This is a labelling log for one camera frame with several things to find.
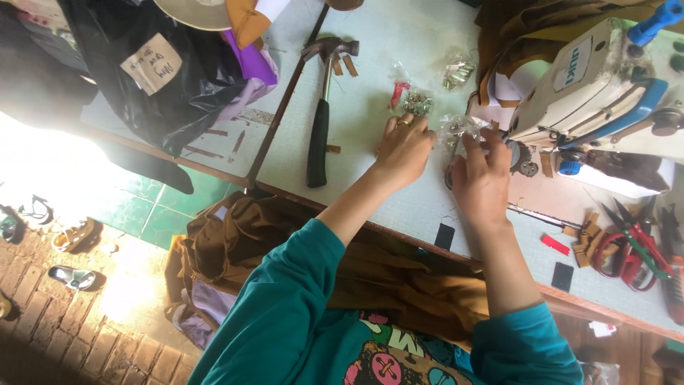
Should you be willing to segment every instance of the graphic print shirt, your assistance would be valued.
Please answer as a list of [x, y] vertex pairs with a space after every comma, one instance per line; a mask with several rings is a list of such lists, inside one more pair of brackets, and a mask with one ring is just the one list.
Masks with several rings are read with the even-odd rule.
[[475, 324], [473, 353], [377, 313], [327, 310], [341, 241], [312, 219], [264, 257], [188, 384], [581, 384], [545, 304]]

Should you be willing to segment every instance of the tan paper tag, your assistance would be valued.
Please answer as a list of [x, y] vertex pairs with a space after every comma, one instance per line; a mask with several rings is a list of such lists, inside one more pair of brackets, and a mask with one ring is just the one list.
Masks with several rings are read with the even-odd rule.
[[161, 34], [156, 34], [130, 58], [121, 63], [121, 68], [149, 96], [170, 82], [182, 64], [181, 57], [171, 44]]

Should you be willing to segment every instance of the claw hammer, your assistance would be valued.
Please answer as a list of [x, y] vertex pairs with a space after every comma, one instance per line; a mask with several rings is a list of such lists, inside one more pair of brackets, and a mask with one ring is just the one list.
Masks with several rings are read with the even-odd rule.
[[302, 50], [302, 58], [305, 62], [316, 55], [320, 55], [326, 63], [323, 92], [316, 107], [316, 115], [313, 118], [313, 127], [311, 128], [311, 141], [308, 145], [306, 186], [309, 188], [322, 187], [328, 183], [326, 178], [326, 146], [328, 145], [328, 124], [330, 122], [328, 91], [332, 77], [332, 61], [340, 53], [358, 56], [358, 41], [346, 42], [335, 37], [320, 38]]

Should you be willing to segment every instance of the black plastic bag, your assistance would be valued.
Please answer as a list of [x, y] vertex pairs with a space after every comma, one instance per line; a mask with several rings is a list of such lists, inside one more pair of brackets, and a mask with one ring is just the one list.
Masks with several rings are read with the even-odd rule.
[[218, 32], [178, 23], [154, 1], [58, 1], [114, 112], [135, 135], [174, 157], [246, 85]]

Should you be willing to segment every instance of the black hammer handle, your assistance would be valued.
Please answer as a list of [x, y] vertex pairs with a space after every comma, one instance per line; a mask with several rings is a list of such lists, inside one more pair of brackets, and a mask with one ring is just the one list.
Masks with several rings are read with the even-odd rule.
[[306, 164], [306, 186], [309, 188], [323, 187], [328, 183], [326, 179], [326, 147], [328, 146], [328, 123], [330, 120], [330, 105], [320, 99], [313, 117], [311, 142], [308, 144], [308, 162]]

